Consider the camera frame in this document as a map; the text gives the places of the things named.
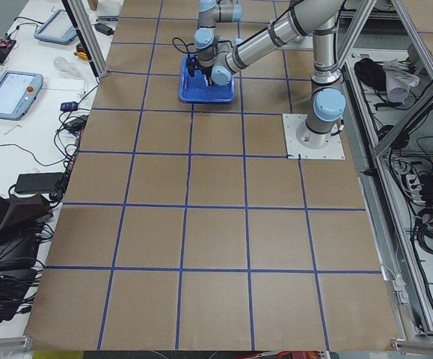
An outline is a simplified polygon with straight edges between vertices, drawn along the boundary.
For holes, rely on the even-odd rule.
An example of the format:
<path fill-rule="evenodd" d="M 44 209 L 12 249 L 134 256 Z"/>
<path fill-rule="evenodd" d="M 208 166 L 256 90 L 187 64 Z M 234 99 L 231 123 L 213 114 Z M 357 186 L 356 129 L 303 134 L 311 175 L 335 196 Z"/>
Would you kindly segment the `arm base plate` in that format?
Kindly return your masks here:
<path fill-rule="evenodd" d="M 337 125 L 329 133 L 316 134 L 307 126 L 306 114 L 282 114 L 288 159 L 345 160 Z"/>

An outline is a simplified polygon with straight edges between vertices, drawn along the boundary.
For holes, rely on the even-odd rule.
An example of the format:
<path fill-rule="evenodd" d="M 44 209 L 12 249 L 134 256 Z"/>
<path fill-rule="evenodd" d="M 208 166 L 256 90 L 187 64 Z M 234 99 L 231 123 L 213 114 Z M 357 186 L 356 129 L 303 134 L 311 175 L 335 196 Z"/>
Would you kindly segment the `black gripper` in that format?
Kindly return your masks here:
<path fill-rule="evenodd" d="M 197 71 L 197 57 L 193 54 L 188 54 L 185 57 L 185 68 L 189 75 L 194 75 Z"/>
<path fill-rule="evenodd" d="M 212 77 L 211 77 L 211 73 L 212 73 L 212 59 L 211 58 L 206 59 L 206 58 L 203 58 L 202 56 L 197 56 L 196 62 L 197 62 L 197 68 L 206 77 L 206 84 L 208 86 L 213 86 L 213 80 L 212 80 Z"/>

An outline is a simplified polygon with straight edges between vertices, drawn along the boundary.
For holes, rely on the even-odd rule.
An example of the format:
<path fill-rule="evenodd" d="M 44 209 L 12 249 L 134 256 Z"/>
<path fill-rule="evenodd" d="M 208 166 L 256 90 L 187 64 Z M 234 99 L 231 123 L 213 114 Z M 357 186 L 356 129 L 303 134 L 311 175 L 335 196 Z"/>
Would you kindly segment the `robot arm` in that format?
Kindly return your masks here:
<path fill-rule="evenodd" d="M 200 71 L 209 85 L 228 85 L 233 76 L 296 37 L 313 38 L 311 81 L 312 110 L 297 129 L 298 141 L 310 149 L 322 149 L 334 136 L 346 98 L 338 88 L 341 79 L 336 45 L 341 1 L 291 1 L 276 20 L 243 41 L 215 33 L 218 23 L 239 22 L 242 7 L 234 1 L 200 1 L 195 51 L 186 56 L 190 76 Z"/>
<path fill-rule="evenodd" d="M 186 55 L 185 68 L 190 77 L 197 72 L 206 77 L 210 85 L 225 85 L 233 78 L 226 64 L 226 56 L 238 44 L 236 38 L 216 34 L 218 23 L 240 22 L 242 7 L 234 1 L 199 1 L 197 30 L 194 33 L 192 53 Z"/>

